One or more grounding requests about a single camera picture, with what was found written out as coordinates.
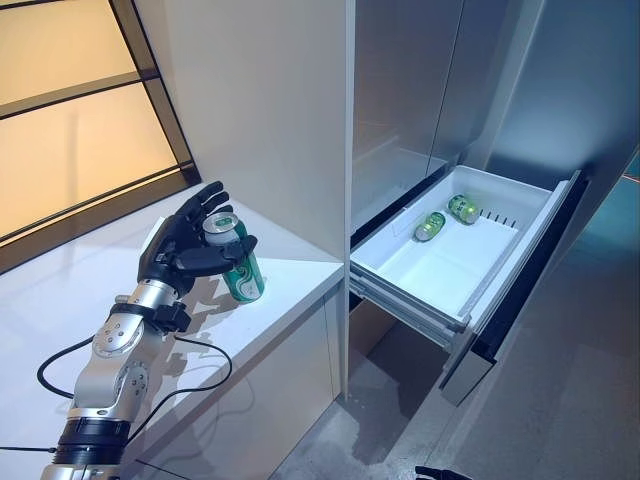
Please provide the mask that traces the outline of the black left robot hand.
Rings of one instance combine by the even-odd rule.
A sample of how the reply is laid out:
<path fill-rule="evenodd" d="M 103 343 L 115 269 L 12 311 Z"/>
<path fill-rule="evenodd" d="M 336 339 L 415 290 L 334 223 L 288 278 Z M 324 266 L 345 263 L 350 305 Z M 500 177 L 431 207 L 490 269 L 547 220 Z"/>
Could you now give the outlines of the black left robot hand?
<path fill-rule="evenodd" d="M 228 201 L 229 194 L 220 181 L 207 184 L 186 200 L 161 223 L 144 249 L 137 280 L 160 281 L 183 297 L 197 278 L 223 274 L 238 266 L 253 252 L 257 238 L 247 235 L 226 246 L 212 246 L 205 240 L 202 227 L 210 214 L 231 212 Z"/>

